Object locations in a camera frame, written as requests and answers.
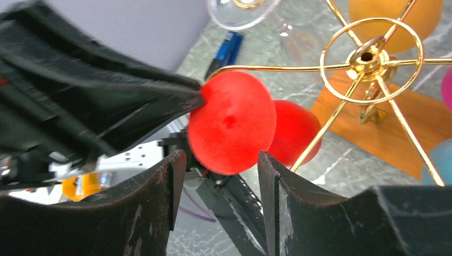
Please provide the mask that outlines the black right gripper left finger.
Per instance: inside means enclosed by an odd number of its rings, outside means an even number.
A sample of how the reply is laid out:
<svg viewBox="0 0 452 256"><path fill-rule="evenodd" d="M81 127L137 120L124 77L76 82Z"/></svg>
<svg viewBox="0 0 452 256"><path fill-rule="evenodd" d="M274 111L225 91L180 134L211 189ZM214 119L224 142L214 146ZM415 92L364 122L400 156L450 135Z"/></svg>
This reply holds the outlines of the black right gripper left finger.
<svg viewBox="0 0 452 256"><path fill-rule="evenodd" d="M165 255L187 157L151 168L79 202L1 197L1 255Z"/></svg>

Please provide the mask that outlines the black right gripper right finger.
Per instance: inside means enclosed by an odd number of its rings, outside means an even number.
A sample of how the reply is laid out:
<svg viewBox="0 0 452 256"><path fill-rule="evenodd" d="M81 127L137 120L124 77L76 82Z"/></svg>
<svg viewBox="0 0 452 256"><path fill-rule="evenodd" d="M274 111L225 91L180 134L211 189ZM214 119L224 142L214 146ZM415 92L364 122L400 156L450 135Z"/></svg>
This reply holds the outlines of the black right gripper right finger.
<svg viewBox="0 0 452 256"><path fill-rule="evenodd" d="M373 186L346 198L266 152L258 172L270 255L451 255L451 187Z"/></svg>

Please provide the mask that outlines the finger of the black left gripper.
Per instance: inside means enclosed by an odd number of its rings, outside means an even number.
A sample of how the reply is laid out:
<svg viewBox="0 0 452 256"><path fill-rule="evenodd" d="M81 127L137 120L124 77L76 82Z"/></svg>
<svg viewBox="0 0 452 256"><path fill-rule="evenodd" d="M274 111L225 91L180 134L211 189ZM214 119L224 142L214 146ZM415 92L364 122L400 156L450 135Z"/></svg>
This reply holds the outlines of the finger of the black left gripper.
<svg viewBox="0 0 452 256"><path fill-rule="evenodd" d="M83 66L1 64L1 152L84 163L124 152L203 104L199 84Z"/></svg>
<svg viewBox="0 0 452 256"><path fill-rule="evenodd" d="M100 44L45 1L11 4L1 12L1 21L17 22L54 49L88 65L116 75L128 75L128 80L114 85L115 91L162 93L201 102L201 85L197 80L150 66Z"/></svg>

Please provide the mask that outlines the red wine glass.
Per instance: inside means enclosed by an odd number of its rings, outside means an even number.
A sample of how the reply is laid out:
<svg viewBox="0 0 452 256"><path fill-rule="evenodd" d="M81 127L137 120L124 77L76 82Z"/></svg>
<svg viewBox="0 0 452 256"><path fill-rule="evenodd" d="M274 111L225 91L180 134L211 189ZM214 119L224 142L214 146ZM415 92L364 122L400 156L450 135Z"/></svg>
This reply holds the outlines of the red wine glass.
<svg viewBox="0 0 452 256"><path fill-rule="evenodd" d="M204 105L191 112L188 141L209 171L236 175L257 163L265 151L293 165L320 131L315 115L288 100L275 100L255 76L228 71L202 88Z"/></svg>

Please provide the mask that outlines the gold wire wine glass rack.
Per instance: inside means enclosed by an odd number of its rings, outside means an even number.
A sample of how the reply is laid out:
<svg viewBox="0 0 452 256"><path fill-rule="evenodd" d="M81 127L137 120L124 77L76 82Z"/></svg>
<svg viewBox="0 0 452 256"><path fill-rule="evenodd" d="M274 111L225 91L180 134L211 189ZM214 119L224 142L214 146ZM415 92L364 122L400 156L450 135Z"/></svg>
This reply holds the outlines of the gold wire wine glass rack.
<svg viewBox="0 0 452 256"><path fill-rule="evenodd" d="M396 115L399 123L401 124L403 130L407 134L413 146L416 148L418 154L422 158L424 164L429 171L429 174L437 186L446 186L446 183L442 176L439 174L435 168L433 162L428 157L427 153L423 149L418 138L414 134L413 130L409 126L407 120L402 114L399 106L395 101L395 97L400 95L402 92L407 90L412 83L418 78L424 64L441 64L449 65L451 64L450 58L437 58L437 59L426 59L424 57L423 43L421 42L418 34L404 23L404 19L409 14L415 1L407 1L406 5L403 7L400 15L396 19L387 17L370 17L365 19L360 19L352 23L348 23L342 12L338 9L334 1L326 2L331 9L331 11L336 16L337 20L342 24L342 28L336 32L331 39L328 41L327 45L322 50L319 61L319 66L309 66L309 67L278 67L278 66L240 66L240 65L229 65L214 71L207 81L211 80L213 77L220 73L229 72L233 70L252 70L252 71L268 71L268 72L319 72L320 77L324 83L325 88L336 98L340 100L338 106L333 111L330 118L326 121L320 131L316 134L310 144L307 146L306 150L300 154L296 162L291 166L290 171L296 172L303 161L307 158L308 154L312 152L315 145L323 138L326 131L332 126L334 121L337 119L341 111L344 109L347 103L353 103L356 105L361 105L364 107L362 117L365 121L372 117L378 117L379 113L376 109L376 105L382 102L388 102L391 106L394 114ZM353 32L353 28L370 22L386 22L391 24L391 27L387 30L386 34L383 36L377 36L369 39L366 42L361 42L359 37ZM411 37L414 39L418 56L414 60L390 60L387 52L385 51L385 45L390 40L395 31L399 28L406 30ZM357 49L350 54L346 63L340 65L325 65L325 58L329 51L330 46L336 41L336 39L344 33L348 33L354 43L357 45ZM392 81L393 75L397 72L396 68L399 66L414 65L415 70L410 79L400 87L397 91L391 93L388 89L387 84ZM340 70L346 69L349 72L354 72L355 75L350 76L353 80L349 89L345 94L340 94L336 91L333 86L329 83L326 78L327 70Z"/></svg>

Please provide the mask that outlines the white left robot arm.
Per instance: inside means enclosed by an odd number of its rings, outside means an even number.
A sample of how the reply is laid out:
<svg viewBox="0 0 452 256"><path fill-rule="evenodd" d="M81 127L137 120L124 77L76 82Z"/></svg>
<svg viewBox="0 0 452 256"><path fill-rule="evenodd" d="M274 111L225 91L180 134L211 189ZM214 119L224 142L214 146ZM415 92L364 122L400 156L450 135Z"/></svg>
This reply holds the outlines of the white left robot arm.
<svg viewBox="0 0 452 256"><path fill-rule="evenodd" d="M199 81L89 38L45 1L1 13L2 188L139 172L162 158L149 138L201 106Z"/></svg>

